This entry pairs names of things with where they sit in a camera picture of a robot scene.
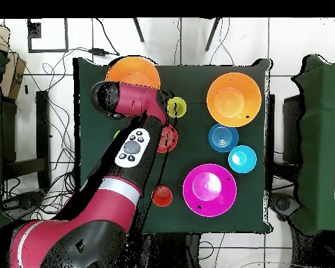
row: white tile floor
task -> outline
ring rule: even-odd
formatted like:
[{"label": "white tile floor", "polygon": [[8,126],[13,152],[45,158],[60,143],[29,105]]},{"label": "white tile floor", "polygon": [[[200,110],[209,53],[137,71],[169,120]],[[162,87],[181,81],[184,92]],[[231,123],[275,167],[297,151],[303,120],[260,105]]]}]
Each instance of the white tile floor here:
[{"label": "white tile floor", "polygon": [[[52,49],[65,47],[64,20],[41,19],[42,38],[32,43],[33,49]],[[110,37],[115,49],[121,55],[138,54],[149,57],[161,65],[174,64],[176,52],[176,64],[180,64],[180,44],[178,18],[139,18],[145,42],[141,43],[133,19],[102,19],[107,35]],[[27,49],[27,20],[0,20],[10,29],[10,46],[13,51],[27,61],[27,68],[33,74],[37,85],[45,89],[50,85],[52,74],[50,68],[43,63],[56,65],[63,53],[28,53]],[[212,54],[219,46],[221,22],[211,43],[210,50],[204,48],[209,37],[214,20],[200,18],[183,18],[182,22],[182,64],[209,64]],[[275,114],[275,151],[283,150],[283,99],[298,94],[298,88],[290,80],[293,75],[299,73],[302,59],[307,54],[321,54],[328,62],[335,63],[335,19],[334,18],[228,18],[223,19],[221,39],[224,39],[225,48],[231,54],[234,64],[251,65],[256,59],[270,58],[273,62],[270,78],[270,92],[276,95]],[[68,47],[101,47],[113,52],[103,34],[101,25],[95,19],[68,19]],[[50,98],[57,105],[64,108],[70,115],[68,134],[73,137],[73,57],[84,57],[93,60],[97,64],[108,64],[115,56],[93,57],[82,51],[74,51],[64,61],[66,65],[65,78],[52,88]],[[214,55],[212,64],[232,64],[228,53],[220,47]],[[64,65],[58,64],[55,69],[54,82],[64,74]],[[36,157],[35,126],[36,109],[35,93],[38,90],[29,72],[25,71],[22,85],[27,85],[29,93],[25,94],[21,88],[17,100],[17,130],[16,151],[17,159],[23,160]],[[56,108],[64,125],[68,122],[67,115]],[[64,125],[59,121],[53,109],[50,110],[50,121],[64,132]],[[61,136],[51,126],[51,158],[52,169],[61,152]],[[281,160],[280,154],[275,158]],[[73,164],[69,157],[62,155],[57,168],[52,172],[52,179],[63,174],[67,167],[72,169]],[[24,192],[38,188],[36,174],[20,178],[22,183],[13,192]],[[9,182],[9,188],[16,184],[15,180]],[[287,184],[285,181],[275,180],[274,186]],[[60,191],[62,183],[55,185],[52,190]],[[276,215],[269,210],[269,222],[274,230],[270,234],[226,234],[222,248],[218,254],[216,268],[289,268],[288,264],[292,256],[292,242],[290,229],[287,223],[280,222]],[[222,234],[203,234],[202,241],[209,241],[213,247],[218,248]],[[213,249],[208,243],[200,245],[200,257],[211,254]],[[202,268],[214,268],[218,249],[206,260],[201,260]]]}]

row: robot control buttons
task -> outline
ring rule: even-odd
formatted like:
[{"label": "robot control buttons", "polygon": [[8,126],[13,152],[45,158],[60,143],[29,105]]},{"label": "robot control buttons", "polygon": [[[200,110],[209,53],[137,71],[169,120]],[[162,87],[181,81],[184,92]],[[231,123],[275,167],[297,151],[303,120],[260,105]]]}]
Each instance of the robot control buttons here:
[{"label": "robot control buttons", "polygon": [[128,154],[136,154],[140,151],[140,145],[136,141],[127,141],[124,144],[124,152]]},{"label": "robot control buttons", "polygon": [[150,141],[147,130],[136,128],[121,146],[115,164],[122,168],[133,168],[139,164]]}]

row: yellow-green cup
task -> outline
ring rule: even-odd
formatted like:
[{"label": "yellow-green cup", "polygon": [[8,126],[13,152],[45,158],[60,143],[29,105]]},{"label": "yellow-green cup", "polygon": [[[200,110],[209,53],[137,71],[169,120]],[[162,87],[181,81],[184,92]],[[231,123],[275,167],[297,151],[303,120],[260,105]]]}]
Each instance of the yellow-green cup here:
[{"label": "yellow-green cup", "polygon": [[172,118],[180,118],[186,113],[186,102],[177,96],[167,102],[167,113]]}]

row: black chair leg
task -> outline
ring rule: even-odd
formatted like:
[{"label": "black chair leg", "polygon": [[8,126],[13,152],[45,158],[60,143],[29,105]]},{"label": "black chair leg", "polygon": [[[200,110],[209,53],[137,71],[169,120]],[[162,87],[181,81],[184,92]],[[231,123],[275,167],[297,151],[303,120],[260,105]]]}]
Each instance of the black chair leg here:
[{"label": "black chair leg", "polygon": [[204,49],[204,50],[206,50],[207,52],[209,51],[209,47],[210,47],[210,45],[211,45],[212,39],[214,38],[216,29],[217,29],[217,26],[218,26],[218,22],[220,21],[220,19],[221,19],[220,17],[217,17],[217,18],[215,19],[214,25],[212,26],[211,33],[209,34],[209,40],[207,41],[206,48]]},{"label": "black chair leg", "polygon": [[137,17],[133,17],[135,27],[137,28],[137,33],[139,34],[140,41],[144,42],[144,37],[142,36],[142,30],[140,28]]}]

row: red cup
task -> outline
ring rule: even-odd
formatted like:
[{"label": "red cup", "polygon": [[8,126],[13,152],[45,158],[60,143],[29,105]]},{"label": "red cup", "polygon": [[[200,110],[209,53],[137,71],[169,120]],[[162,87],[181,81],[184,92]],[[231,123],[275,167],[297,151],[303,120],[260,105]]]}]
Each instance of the red cup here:
[{"label": "red cup", "polygon": [[172,151],[177,144],[177,130],[169,124],[161,131],[158,153],[166,153]]},{"label": "red cup", "polygon": [[158,207],[166,207],[172,201],[172,192],[167,186],[162,185],[153,191],[151,197]]}]

